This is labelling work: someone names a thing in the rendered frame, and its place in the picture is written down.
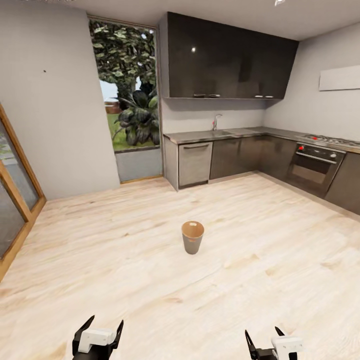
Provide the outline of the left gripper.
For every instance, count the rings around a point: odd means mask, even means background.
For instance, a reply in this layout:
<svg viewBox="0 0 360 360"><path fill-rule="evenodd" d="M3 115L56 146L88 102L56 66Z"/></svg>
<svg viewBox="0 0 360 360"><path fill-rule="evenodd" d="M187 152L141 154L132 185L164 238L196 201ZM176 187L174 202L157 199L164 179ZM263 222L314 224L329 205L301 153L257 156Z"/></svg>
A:
<svg viewBox="0 0 360 360"><path fill-rule="evenodd" d="M105 346L103 345L93 345L88 353L83 353L78 351L79 343L81 334L83 331L87 330L93 320L95 319L95 316L93 315L89 320L85 322L85 324L74 334L74 340L72 341L72 360L109 360L110 356L114 349L118 348L122 329L124 326L124 320L121 321L117 331L116 331L116 338L114 341L110 344L107 344Z"/></svg>

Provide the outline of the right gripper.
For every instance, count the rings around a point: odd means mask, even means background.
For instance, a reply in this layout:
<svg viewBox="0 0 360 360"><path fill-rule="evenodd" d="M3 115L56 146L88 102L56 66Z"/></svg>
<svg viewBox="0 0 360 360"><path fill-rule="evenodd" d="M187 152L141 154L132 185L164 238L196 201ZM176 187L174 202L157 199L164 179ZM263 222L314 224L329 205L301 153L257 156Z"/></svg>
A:
<svg viewBox="0 0 360 360"><path fill-rule="evenodd" d="M279 336L286 336L277 326L275 327L277 333ZM273 352L272 348L269 349L262 349L262 348L256 348L248 331L245 331L245 337L248 344L249 353L252 360L278 360ZM291 352L288 354L289 360L298 360L297 352Z"/></svg>

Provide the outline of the trash can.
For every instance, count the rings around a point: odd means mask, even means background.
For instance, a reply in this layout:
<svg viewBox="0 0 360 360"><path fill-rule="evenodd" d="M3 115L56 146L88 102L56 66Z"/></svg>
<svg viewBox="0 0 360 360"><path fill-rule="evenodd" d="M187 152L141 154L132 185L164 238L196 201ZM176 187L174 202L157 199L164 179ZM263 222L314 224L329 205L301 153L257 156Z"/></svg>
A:
<svg viewBox="0 0 360 360"><path fill-rule="evenodd" d="M188 221L182 225L181 232L185 251L191 255L198 253L205 232L204 226L197 221Z"/></svg>

